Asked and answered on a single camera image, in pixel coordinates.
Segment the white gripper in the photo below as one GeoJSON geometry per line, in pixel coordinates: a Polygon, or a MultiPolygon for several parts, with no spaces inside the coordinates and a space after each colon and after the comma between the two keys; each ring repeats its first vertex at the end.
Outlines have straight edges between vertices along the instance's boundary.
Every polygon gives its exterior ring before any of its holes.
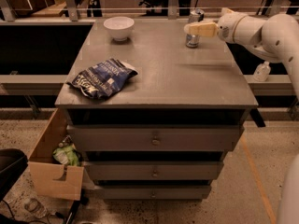
{"type": "Polygon", "coordinates": [[[236,32],[241,27],[240,22],[244,20],[248,14],[234,12],[228,7],[221,9],[221,17],[218,25],[215,22],[193,22],[184,26],[184,32],[188,35],[199,35],[202,37],[213,37],[218,32],[220,40],[230,44],[247,45],[248,41],[245,32],[236,32]]]}

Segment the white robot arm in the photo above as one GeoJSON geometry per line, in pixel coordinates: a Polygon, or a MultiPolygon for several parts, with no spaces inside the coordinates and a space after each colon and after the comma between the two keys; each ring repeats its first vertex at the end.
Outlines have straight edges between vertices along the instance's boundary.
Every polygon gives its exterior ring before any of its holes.
{"type": "MultiPolygon", "coordinates": [[[[264,20],[225,7],[217,22],[188,23],[184,32],[201,37],[216,35],[266,62],[282,63],[299,97],[299,23],[294,17],[276,14],[264,20]]],[[[284,179],[277,224],[299,224],[299,155],[292,160],[284,179]]]]}

